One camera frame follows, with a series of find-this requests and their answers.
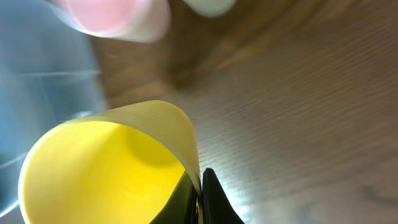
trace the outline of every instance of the yellow cup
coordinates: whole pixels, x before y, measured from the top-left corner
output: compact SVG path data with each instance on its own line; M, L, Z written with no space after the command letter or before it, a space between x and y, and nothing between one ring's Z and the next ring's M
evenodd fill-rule
M187 115L148 101L60 124L29 152L19 179L30 224L150 223L187 172L200 195Z

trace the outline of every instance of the pink cup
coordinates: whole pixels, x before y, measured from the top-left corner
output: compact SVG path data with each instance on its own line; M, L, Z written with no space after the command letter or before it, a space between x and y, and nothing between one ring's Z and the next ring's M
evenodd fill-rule
M60 0L61 20L97 37L155 42L170 26L167 0Z

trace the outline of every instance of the brown table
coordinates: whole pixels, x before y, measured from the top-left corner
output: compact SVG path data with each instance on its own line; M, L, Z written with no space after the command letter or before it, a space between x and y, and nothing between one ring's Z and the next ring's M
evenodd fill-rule
M159 43L95 39L111 107L183 108L246 223L398 223L398 1L172 5Z

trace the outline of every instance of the transparent container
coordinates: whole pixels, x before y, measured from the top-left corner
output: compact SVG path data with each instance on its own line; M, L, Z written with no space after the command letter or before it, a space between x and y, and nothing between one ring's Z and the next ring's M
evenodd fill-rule
M0 217L17 205L22 162L39 137L106 109L99 73L88 37L48 3L0 1Z

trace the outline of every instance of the wooden surface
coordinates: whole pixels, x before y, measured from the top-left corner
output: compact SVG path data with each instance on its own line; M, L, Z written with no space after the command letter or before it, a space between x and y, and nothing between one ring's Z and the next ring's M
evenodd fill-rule
M94 39L111 107L191 117L246 223L398 223L398 2L180 1L159 43Z

